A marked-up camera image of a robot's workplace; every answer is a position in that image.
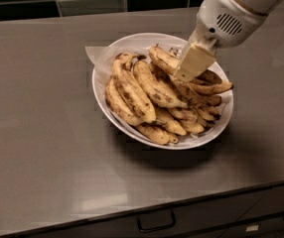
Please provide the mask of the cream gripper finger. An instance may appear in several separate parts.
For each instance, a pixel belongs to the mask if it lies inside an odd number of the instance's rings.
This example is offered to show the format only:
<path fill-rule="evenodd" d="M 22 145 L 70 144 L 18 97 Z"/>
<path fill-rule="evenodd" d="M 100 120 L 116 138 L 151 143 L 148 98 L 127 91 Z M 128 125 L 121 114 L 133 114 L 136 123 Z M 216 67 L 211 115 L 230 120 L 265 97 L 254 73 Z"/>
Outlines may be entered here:
<path fill-rule="evenodd" d="M 186 45 L 180 55 L 180 61 L 174 76 L 179 80 L 189 82 L 202 74 L 214 62 L 214 52 L 197 43 Z"/>

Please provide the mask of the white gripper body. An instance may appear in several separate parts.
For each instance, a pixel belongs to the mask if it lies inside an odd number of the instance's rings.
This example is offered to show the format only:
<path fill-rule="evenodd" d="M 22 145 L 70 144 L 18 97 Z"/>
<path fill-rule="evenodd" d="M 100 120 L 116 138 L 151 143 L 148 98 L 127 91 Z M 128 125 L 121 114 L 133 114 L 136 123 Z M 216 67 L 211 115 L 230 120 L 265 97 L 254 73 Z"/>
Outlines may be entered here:
<path fill-rule="evenodd" d="M 265 19 L 239 0 L 204 0 L 189 43 L 207 49 L 231 48 L 243 43 Z"/>

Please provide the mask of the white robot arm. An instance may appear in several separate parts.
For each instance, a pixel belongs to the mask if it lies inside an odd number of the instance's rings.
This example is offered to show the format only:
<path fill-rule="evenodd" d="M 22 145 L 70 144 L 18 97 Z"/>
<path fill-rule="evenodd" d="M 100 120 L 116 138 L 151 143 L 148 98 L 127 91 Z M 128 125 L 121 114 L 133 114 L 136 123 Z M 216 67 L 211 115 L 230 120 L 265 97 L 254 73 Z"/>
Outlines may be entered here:
<path fill-rule="evenodd" d="M 215 63 L 218 49 L 242 44 L 283 0 L 204 0 L 174 76 L 189 82 Z"/>

